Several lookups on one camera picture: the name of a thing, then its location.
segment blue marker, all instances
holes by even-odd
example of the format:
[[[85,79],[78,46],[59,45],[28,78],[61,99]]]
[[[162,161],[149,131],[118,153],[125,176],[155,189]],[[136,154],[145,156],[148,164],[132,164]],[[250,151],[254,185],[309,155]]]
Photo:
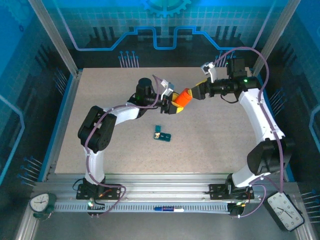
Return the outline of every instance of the blue marker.
[[[156,206],[154,208],[155,211],[159,212],[177,212],[177,213],[183,213],[185,210],[180,206]]]

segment floor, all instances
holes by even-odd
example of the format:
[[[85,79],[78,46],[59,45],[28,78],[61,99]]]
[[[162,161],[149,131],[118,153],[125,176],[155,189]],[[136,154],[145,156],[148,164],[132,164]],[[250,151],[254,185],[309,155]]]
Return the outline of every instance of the floor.
[[[294,240],[281,231],[264,207],[232,219],[205,213],[54,213],[40,222],[35,240]]]
[[[90,108],[125,103],[135,92],[138,80],[152,78],[152,74],[172,82],[178,93],[206,77],[200,67],[85,68],[56,174],[85,173],[85,153],[77,134]],[[218,68],[218,76],[227,78],[226,68]],[[233,95],[226,98],[234,100]],[[153,139],[155,125],[171,134],[170,143]],[[104,172],[232,173],[246,164],[247,154],[255,146],[254,131],[239,104],[228,104],[219,96],[194,99],[178,114],[149,110],[139,119],[117,125],[104,154]]]

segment table surface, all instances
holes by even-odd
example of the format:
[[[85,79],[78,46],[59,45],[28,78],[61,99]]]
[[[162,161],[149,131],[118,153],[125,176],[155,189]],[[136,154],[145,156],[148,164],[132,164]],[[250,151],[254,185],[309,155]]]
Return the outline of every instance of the table surface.
[[[227,78],[226,68],[217,72],[219,78]],[[153,80],[152,74],[174,84],[178,93],[206,78],[200,67],[85,68],[55,173],[85,173],[85,152],[77,135],[90,108],[125,103],[138,80]],[[235,97],[230,94],[226,99]],[[171,134],[170,142],[153,139],[156,125]],[[202,101],[193,99],[178,114],[148,110],[139,119],[117,125],[104,153],[103,168],[105,173],[233,173],[246,164],[255,146],[255,134],[243,107],[217,95]]]

